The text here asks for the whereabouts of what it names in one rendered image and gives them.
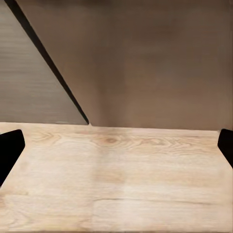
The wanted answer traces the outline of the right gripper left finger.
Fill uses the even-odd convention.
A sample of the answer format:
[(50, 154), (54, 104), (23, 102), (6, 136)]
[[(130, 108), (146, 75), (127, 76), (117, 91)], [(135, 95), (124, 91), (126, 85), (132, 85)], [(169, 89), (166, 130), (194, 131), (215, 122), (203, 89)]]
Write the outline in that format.
[(25, 148), (21, 129), (0, 134), (0, 187)]

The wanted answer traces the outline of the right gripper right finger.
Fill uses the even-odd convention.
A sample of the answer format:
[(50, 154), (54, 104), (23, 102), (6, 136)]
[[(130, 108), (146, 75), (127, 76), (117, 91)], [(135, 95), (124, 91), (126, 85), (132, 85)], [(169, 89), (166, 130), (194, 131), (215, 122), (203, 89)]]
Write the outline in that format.
[(222, 129), (217, 145), (233, 168), (233, 131)]

